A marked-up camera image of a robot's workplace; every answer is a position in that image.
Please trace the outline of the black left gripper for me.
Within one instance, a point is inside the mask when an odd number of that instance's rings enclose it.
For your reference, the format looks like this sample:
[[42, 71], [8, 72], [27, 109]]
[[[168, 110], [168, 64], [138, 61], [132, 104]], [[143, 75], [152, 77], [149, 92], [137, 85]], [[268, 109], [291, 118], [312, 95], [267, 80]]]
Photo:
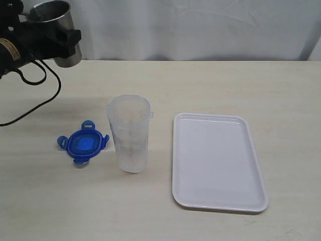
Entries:
[[27, 21], [40, 36], [28, 40], [26, 48], [23, 41], [28, 26], [20, 21], [23, 11], [22, 1], [1, 1], [1, 63], [31, 63], [34, 61], [31, 54], [39, 60], [68, 58], [75, 54], [81, 31], [58, 22]]

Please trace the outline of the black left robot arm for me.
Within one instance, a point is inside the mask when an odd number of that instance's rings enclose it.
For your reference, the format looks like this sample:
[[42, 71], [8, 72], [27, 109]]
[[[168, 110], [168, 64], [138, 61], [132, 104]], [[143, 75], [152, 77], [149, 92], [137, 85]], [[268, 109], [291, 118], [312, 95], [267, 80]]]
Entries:
[[54, 59], [62, 68], [82, 60], [80, 30], [74, 28], [71, 5], [48, 1], [25, 14], [22, 1], [1, 1], [1, 75], [35, 60]]

